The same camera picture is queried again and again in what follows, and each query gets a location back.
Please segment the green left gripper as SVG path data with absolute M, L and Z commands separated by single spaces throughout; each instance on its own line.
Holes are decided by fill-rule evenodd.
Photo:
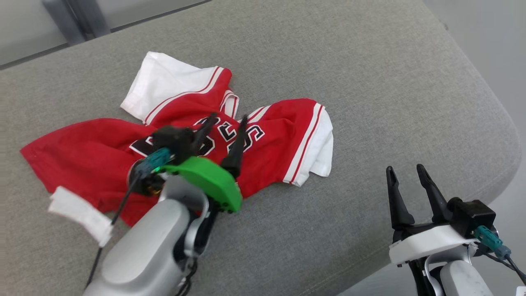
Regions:
M 219 120 L 217 116 L 217 113 L 212 113 L 194 124 L 199 125 L 192 141 L 195 155 L 209 155 L 214 150 L 215 141 L 209 135 Z M 242 194 L 237 178 L 242 170 L 247 122 L 248 115 L 244 115 L 235 140 L 220 164 L 204 157 L 188 157 L 180 163 L 173 157 L 146 157 L 137 161 L 130 169 L 129 188 L 146 196 L 159 194 L 160 189 L 166 187 L 168 176 L 181 176 L 215 201 L 219 210 L 229 213 L 239 211 Z

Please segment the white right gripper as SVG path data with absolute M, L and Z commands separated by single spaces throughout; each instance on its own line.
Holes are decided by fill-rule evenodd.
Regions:
M 423 164 L 417 164 L 417 174 L 422 187 L 426 190 L 433 216 L 434 224 L 451 221 L 452 212 L 447 208 L 447 201 L 429 176 Z M 391 226 L 395 230 L 393 243 L 389 246 L 389 259 L 392 264 L 407 264 L 410 261 L 422 259 L 429 260 L 429 264 L 451 261 L 468 262 L 470 252 L 468 246 L 477 242 L 475 238 L 465 238 L 458 234 L 450 225 L 427 225 L 426 230 L 418 234 L 411 231 L 417 230 L 412 226 L 415 218 L 411 215 L 399 191 L 399 182 L 392 166 L 386 168 L 388 200 L 390 208 Z

